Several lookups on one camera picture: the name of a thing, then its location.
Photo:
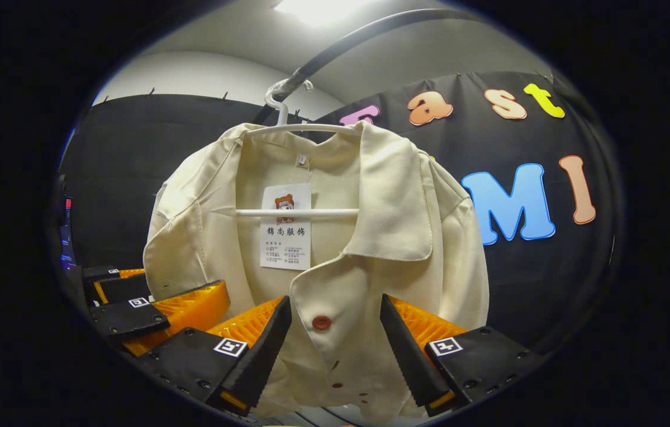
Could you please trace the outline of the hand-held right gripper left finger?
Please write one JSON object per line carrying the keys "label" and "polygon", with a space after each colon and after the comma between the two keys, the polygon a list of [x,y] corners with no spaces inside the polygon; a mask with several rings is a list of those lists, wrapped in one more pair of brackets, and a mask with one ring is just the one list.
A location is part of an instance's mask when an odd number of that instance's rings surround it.
{"label": "hand-held right gripper left finger", "polygon": [[261,333],[246,338],[183,328],[137,356],[149,375],[216,410],[248,416],[257,406],[292,322],[287,295],[262,305]]}

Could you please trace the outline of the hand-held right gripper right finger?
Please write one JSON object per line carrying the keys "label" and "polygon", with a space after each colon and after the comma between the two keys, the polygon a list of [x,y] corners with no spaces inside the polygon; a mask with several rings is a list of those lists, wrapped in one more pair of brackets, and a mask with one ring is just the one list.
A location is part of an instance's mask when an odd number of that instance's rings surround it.
{"label": "hand-held right gripper right finger", "polygon": [[428,416],[487,400],[544,364],[492,327],[466,330],[392,295],[382,295],[380,320],[414,402]]}

